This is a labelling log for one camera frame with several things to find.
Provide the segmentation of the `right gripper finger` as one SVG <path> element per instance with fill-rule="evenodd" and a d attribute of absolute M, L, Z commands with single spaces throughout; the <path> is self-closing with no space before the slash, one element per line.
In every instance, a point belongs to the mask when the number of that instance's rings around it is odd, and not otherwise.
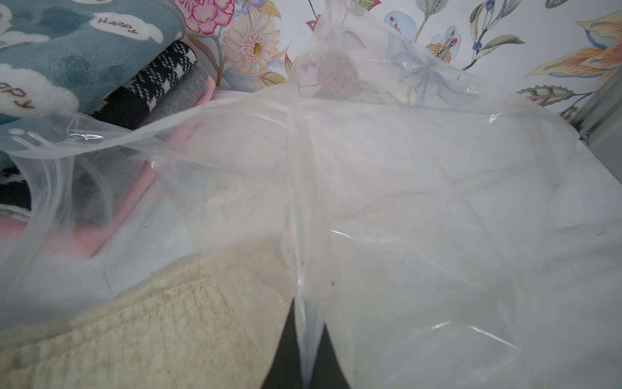
<path fill-rule="evenodd" d="M 292 301 L 275 357 L 261 389 L 305 388 L 301 377 L 300 350 L 296 339 L 294 301 Z M 310 384 L 306 388 L 349 388 L 332 344 L 327 326 L 317 350 Z"/>

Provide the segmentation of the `cream blanket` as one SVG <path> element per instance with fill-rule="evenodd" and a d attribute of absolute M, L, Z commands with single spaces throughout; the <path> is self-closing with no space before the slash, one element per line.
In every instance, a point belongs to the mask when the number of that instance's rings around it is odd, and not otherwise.
<path fill-rule="evenodd" d="M 267 240 L 189 256 L 116 298 L 1 334 L 4 388 L 259 388 L 293 296 Z"/>

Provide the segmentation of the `clear plastic vacuum bag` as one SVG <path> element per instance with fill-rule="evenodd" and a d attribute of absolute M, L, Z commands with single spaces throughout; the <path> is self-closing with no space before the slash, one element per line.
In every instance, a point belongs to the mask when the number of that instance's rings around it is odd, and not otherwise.
<path fill-rule="evenodd" d="M 189 256 L 225 279 L 214 254 L 267 240 L 305 387 L 324 326 L 349 388 L 621 385 L 620 182 L 562 118 L 352 1 L 328 5 L 282 86 L 136 131 L 25 118 L 1 148 L 33 192 L 1 253 L 1 334 Z M 63 254 L 77 227 L 113 218 L 81 225 L 74 201 L 110 212 L 116 174 L 145 163 L 156 179 L 119 228 L 91 258 Z"/>

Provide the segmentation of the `pink blanket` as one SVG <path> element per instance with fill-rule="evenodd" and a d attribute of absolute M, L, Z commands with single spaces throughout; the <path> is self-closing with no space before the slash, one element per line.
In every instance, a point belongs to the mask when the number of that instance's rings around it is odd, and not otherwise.
<path fill-rule="evenodd" d="M 194 106 L 206 104 L 212 98 L 215 91 L 215 81 L 210 76 L 207 76 L 205 89 L 206 92 L 195 102 Z M 105 227 L 77 227 L 74 230 L 70 243 L 67 246 L 61 244 L 61 248 L 66 249 L 62 253 L 76 258 L 79 256 L 91 258 L 119 228 L 155 181 L 155 178 L 156 176 L 149 164 L 143 164 L 136 180 L 133 181 L 130 189 L 126 191 L 125 196 L 121 198 L 120 205 L 115 208 L 110 224 Z M 20 238 L 25 228 L 25 222 L 1 217 L 1 238 Z"/>

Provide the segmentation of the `black white patterned blanket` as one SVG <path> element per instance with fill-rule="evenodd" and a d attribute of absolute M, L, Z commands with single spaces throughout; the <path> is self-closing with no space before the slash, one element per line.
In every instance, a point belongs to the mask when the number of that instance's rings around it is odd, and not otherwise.
<path fill-rule="evenodd" d="M 88 115 L 128 130 L 138 129 L 139 123 L 196 65 L 194 50 L 176 41 Z M 1 154 L 1 215 L 20 221 L 27 221 L 31 216 L 29 185 L 5 153 Z"/>

